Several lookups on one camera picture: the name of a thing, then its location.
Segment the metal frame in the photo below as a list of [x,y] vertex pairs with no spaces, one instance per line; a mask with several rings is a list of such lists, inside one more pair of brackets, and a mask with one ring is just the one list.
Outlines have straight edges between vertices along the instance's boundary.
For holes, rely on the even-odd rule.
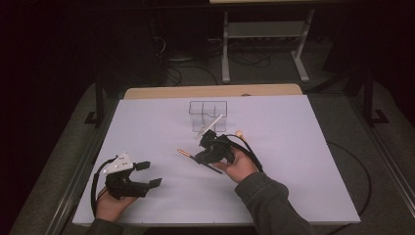
[[[260,24],[269,24],[270,26],[275,26],[279,28],[270,28],[274,32],[264,33],[258,32],[254,34],[254,30],[250,33],[245,34],[237,34],[237,33],[230,33],[230,23],[228,21],[228,12],[224,14],[224,21],[223,21],[223,52],[222,52],[222,81],[225,84],[230,82],[230,72],[229,72],[229,60],[228,60],[228,38],[247,38],[247,37],[299,37],[300,43],[296,50],[292,51],[292,57],[294,64],[296,65],[297,72],[299,73],[300,80],[302,82],[308,82],[309,78],[305,71],[305,68],[301,61],[301,53],[304,47],[306,38],[308,36],[308,31],[311,26],[311,21],[314,16],[314,9],[309,9],[307,13],[307,17],[304,22],[300,22],[302,24],[302,28],[300,32],[298,31],[287,31],[287,28],[290,29],[293,27],[293,24],[297,24],[298,22],[278,22],[278,24],[270,24],[270,23],[260,23]],[[244,25],[246,27],[249,26],[249,23],[238,23],[240,27]]]

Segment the person's right hand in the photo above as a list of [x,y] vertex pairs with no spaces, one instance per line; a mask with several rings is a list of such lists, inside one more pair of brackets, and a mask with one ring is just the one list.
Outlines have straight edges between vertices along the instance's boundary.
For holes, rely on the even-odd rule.
[[225,171],[229,177],[236,183],[240,183],[248,175],[257,172],[257,168],[253,161],[239,149],[231,147],[231,151],[235,156],[232,164],[215,163],[213,166]]

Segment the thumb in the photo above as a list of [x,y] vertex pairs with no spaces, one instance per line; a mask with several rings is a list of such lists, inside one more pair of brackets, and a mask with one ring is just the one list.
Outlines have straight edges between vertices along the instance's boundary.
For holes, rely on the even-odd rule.
[[229,166],[229,164],[219,162],[219,163],[213,164],[213,166],[226,172],[226,168]]

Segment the person's left hand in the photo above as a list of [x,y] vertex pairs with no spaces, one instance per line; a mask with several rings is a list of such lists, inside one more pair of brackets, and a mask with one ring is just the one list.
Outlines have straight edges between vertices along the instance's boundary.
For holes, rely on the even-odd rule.
[[137,198],[121,197],[119,200],[110,195],[107,187],[104,187],[98,194],[96,217],[116,222],[124,212],[124,210],[134,203]]

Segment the dark background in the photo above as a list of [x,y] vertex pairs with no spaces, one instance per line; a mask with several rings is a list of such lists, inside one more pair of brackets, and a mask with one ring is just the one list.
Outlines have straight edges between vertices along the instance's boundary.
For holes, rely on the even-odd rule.
[[[124,13],[97,17],[79,13],[79,6],[52,0],[0,3],[2,233],[13,225],[100,65],[105,88],[116,97],[131,86],[162,84],[163,63],[155,57],[151,40],[155,31],[172,48],[187,48],[197,56],[205,54],[201,45],[208,37],[221,35],[218,13],[167,14],[151,21],[154,16]],[[415,125],[412,13],[409,4],[397,3],[319,8],[309,39],[335,41],[328,71],[367,65]],[[134,67],[137,61],[141,66]]]

